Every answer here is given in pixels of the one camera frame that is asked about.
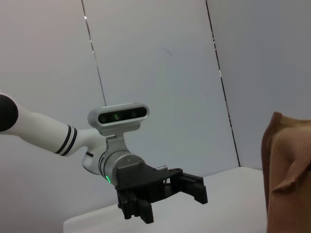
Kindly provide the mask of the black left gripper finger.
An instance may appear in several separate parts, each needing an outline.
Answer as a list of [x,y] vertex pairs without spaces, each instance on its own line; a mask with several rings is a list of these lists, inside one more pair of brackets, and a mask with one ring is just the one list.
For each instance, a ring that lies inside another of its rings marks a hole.
[[155,200],[155,191],[152,190],[119,190],[118,207],[124,218],[140,217],[146,224],[154,222],[151,203]]
[[202,177],[181,172],[170,177],[170,184],[173,193],[183,192],[194,197],[201,204],[208,203],[207,190]]

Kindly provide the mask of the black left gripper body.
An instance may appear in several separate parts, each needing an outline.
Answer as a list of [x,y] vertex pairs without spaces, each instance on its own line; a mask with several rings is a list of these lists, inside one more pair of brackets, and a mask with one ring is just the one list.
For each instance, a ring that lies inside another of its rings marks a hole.
[[115,189],[119,193],[134,193],[139,199],[157,202],[172,195],[171,187],[165,181],[182,172],[180,168],[156,169],[144,163],[118,168]]

